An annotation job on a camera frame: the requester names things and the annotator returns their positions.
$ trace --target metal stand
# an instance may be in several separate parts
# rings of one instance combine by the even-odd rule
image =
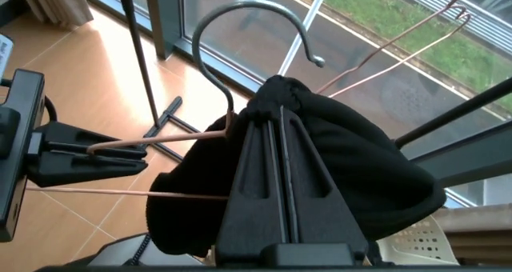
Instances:
[[[150,103],[151,114],[153,115],[153,127],[151,127],[151,129],[146,134],[144,134],[144,138],[154,137],[158,135],[158,133],[160,133],[160,131],[167,122],[172,122],[173,124],[181,127],[188,133],[199,132],[199,130],[193,128],[190,124],[184,122],[183,120],[174,115],[176,110],[183,103],[181,97],[176,97],[172,101],[172,103],[167,107],[167,109],[163,112],[163,114],[160,117],[158,116],[157,108],[156,105],[154,104],[153,91],[151,90],[150,77],[147,73],[146,60],[144,59],[144,52],[142,50],[141,39],[138,33],[137,20],[135,19],[134,3],[132,2],[132,0],[121,0],[121,4],[122,8],[125,11],[126,21],[130,29],[131,38],[134,43],[135,53],[137,55],[138,65],[141,70],[142,80],[144,81],[144,88],[146,89],[147,100]],[[148,145],[149,144],[142,144],[140,145],[140,147],[145,149],[148,147]],[[181,155],[172,151],[172,149],[161,143],[151,145],[175,161],[180,162],[181,160],[183,160],[183,157]]]

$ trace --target green lawn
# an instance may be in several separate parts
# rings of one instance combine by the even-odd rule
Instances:
[[[324,3],[384,38],[400,34],[431,14],[420,6],[402,0],[325,0]],[[414,52],[453,28],[453,24],[432,19],[397,44],[404,50]],[[511,61],[461,34],[424,51],[420,58],[477,92],[512,75]],[[506,97],[500,103],[512,111],[512,97]]]

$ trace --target black pole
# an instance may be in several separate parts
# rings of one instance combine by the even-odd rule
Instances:
[[[481,92],[480,94],[465,101],[464,103],[454,107],[451,110],[448,110],[444,114],[441,114],[440,116],[430,120],[429,122],[421,125],[411,132],[397,138],[394,143],[397,148],[401,149],[404,147],[404,145],[427,135],[428,133],[452,122],[453,120],[457,120],[460,117],[475,111],[476,109],[496,101],[501,97],[508,95],[510,92],[512,92],[512,78],[508,78],[496,86]]]
[[[150,103],[151,114],[153,115],[154,125],[160,127],[158,122],[157,107],[154,104],[153,91],[151,90],[150,77],[147,73],[146,60],[144,59],[144,52],[142,51],[141,38],[138,33],[137,19],[135,19],[135,8],[132,0],[121,0],[122,8],[125,11],[126,21],[130,28],[131,39],[134,42],[135,53],[137,55],[138,66],[141,70],[142,80],[146,88],[147,100]]]

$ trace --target baseboard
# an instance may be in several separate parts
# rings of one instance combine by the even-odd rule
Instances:
[[[0,27],[15,20],[18,16],[29,11],[26,0],[7,0],[0,5]]]

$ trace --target hanger hook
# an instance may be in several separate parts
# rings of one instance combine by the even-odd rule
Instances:
[[[220,82],[211,72],[209,72],[205,64],[202,62],[199,44],[202,32],[213,20],[215,20],[222,14],[243,8],[259,8],[273,11],[290,20],[292,24],[294,24],[294,26],[297,28],[298,33],[301,35],[307,59],[313,62],[318,67],[323,67],[325,64],[323,58],[313,55],[313,53],[311,52],[309,40],[306,35],[306,28],[302,24],[301,20],[291,10],[284,7],[283,5],[268,0],[237,0],[232,3],[224,4],[209,12],[208,15],[201,19],[201,21],[199,22],[198,26],[194,31],[194,36],[192,37],[192,57],[194,58],[194,61],[198,65],[199,71],[201,71],[201,73],[206,77],[206,79],[212,82],[227,97],[229,111],[233,110],[233,96],[231,95],[230,90],[227,89],[227,87],[224,86],[224,84],[222,84],[222,82]]]

